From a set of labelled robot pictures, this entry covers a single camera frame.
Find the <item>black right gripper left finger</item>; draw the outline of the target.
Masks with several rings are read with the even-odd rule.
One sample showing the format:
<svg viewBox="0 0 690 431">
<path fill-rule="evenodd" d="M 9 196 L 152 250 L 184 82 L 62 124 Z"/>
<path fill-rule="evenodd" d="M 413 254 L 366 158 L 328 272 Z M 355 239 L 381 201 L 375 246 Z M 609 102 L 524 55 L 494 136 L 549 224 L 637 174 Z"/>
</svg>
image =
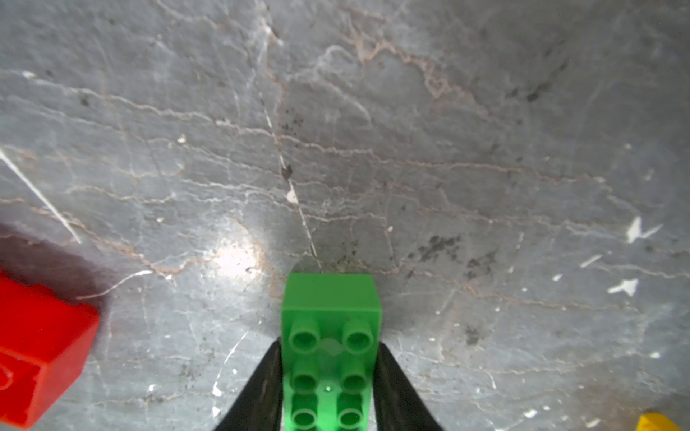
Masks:
<svg viewBox="0 0 690 431">
<path fill-rule="evenodd" d="M 283 400 L 281 343 L 276 339 L 215 431 L 280 430 Z"/>
</svg>

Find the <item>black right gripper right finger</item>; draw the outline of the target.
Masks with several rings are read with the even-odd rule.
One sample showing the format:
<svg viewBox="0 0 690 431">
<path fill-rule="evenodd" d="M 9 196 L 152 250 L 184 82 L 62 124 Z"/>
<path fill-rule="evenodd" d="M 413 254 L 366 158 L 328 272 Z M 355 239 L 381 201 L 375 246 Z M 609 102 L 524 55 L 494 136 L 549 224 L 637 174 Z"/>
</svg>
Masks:
<svg viewBox="0 0 690 431">
<path fill-rule="evenodd" d="M 390 349 L 380 342 L 373 373 L 378 431 L 442 431 Z"/>
</svg>

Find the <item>green lego brick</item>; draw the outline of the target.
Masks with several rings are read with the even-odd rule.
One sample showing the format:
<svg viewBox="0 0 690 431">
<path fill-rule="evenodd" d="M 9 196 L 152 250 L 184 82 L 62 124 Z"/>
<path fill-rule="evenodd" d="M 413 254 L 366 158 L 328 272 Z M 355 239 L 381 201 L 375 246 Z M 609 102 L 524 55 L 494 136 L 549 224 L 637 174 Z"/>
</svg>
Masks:
<svg viewBox="0 0 690 431">
<path fill-rule="evenodd" d="M 367 429 L 382 316 L 370 275 L 287 277 L 281 306 L 285 429 Z"/>
</svg>

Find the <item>red small lego brick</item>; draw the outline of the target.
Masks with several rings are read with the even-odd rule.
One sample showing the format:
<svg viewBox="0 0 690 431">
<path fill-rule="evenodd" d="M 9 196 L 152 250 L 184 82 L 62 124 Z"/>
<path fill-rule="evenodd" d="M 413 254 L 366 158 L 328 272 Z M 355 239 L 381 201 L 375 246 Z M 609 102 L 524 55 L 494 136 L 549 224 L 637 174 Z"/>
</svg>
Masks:
<svg viewBox="0 0 690 431">
<path fill-rule="evenodd" d="M 82 374 L 100 316 L 1 275 L 1 422 L 31 428 Z"/>
</svg>

